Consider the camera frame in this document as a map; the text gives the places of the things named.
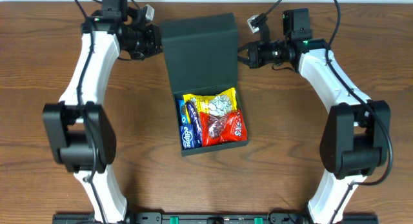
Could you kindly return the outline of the dark blue chocolate bar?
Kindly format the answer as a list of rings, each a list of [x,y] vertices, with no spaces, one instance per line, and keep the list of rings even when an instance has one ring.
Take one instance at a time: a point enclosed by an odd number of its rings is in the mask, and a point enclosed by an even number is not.
[[[190,101],[187,101],[185,105],[188,110],[188,114],[189,114],[190,121],[194,129],[194,133],[196,135],[197,144],[200,147],[202,147],[203,146],[203,132],[202,132],[203,129],[202,129],[201,121],[197,113],[197,110],[194,104]]]

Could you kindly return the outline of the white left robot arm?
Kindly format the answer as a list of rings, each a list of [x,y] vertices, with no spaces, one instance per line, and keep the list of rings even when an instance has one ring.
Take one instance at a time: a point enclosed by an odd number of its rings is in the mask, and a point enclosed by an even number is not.
[[[121,51],[131,61],[161,53],[154,10],[96,11],[82,25],[81,53],[57,103],[43,109],[43,122],[56,163],[64,165],[86,191],[94,213],[55,217],[63,223],[133,223],[113,162],[117,140],[103,108],[110,72]]]

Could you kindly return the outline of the blue Eclipse mint box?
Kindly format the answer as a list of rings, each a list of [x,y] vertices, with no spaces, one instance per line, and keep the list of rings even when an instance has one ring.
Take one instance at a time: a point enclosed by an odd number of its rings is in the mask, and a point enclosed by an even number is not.
[[[193,126],[191,124],[180,126],[180,139],[183,150],[196,147],[196,139],[194,135]]]

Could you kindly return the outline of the black gift box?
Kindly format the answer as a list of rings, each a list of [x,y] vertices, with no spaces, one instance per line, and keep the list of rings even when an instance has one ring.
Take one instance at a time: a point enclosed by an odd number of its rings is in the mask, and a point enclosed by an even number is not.
[[[237,40],[238,29],[232,13],[167,21],[161,24],[161,43],[176,108],[182,156],[248,144],[247,139],[200,147],[196,141],[195,148],[183,150],[180,139],[182,124],[177,100],[183,99],[185,94],[214,96],[234,87],[237,110],[240,109],[242,112],[245,123],[245,114],[237,87]]]

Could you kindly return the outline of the red Hacks candy bag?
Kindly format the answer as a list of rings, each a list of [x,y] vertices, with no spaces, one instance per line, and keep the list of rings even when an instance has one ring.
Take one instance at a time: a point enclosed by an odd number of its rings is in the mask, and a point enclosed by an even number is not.
[[[209,147],[223,143],[246,141],[247,129],[240,109],[233,110],[223,117],[200,113],[202,145]]]

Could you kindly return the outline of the yellow Hacks candy bag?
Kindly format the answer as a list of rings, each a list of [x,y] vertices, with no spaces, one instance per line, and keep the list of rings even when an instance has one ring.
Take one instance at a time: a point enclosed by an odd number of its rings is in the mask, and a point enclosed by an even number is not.
[[[237,110],[236,89],[229,88],[214,96],[185,94],[184,102],[191,102],[198,113],[203,112],[215,117],[223,117]]]

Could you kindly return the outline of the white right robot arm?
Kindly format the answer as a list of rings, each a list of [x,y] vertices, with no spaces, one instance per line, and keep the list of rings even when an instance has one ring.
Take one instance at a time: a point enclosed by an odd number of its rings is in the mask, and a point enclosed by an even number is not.
[[[307,203],[310,223],[340,223],[360,186],[382,183],[390,174],[393,149],[390,107],[362,92],[338,65],[323,39],[255,41],[240,47],[239,62],[250,68],[290,63],[316,91],[327,112],[319,153],[325,168]]]

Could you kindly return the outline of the blue Oreo cookie pack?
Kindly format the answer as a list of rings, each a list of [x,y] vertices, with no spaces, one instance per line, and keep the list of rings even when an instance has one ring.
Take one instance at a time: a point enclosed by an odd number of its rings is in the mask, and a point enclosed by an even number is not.
[[[187,117],[186,114],[186,103],[184,102],[183,99],[178,99],[177,100],[177,105],[178,105],[178,112],[179,112],[179,116],[180,116],[180,121],[182,125],[188,125],[190,124],[190,120]]]

